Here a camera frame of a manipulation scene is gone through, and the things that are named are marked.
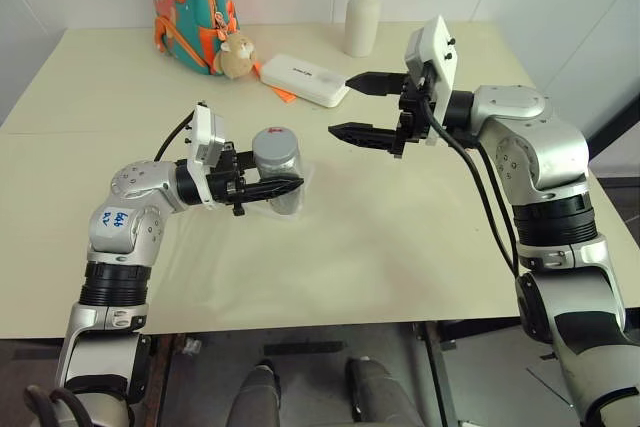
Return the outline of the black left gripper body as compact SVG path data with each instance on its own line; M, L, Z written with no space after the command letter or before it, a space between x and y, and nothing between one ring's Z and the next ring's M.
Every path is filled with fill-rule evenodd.
M233 142L226 142L222 152L207 175L207 183L215 202L233 207L235 216L243 216L244 200L240 199L246 185L245 171L238 168Z

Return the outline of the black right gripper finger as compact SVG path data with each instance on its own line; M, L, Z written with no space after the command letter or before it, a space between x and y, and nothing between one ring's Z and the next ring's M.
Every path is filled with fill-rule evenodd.
M368 71L347 79L345 85L365 95L400 95L406 77L403 73Z
M329 126L328 132L348 144L384 151L391 149L395 139L394 130L376 128L372 124L358 122Z

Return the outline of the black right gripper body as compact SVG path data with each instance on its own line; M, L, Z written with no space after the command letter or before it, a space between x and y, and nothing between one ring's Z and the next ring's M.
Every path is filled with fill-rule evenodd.
M436 70L431 62L423 65L421 77L414 81L406 75L399 97L400 116L395 130L391 154L403 156L406 143L419 143L426 139L430 122L426 112L433 97Z

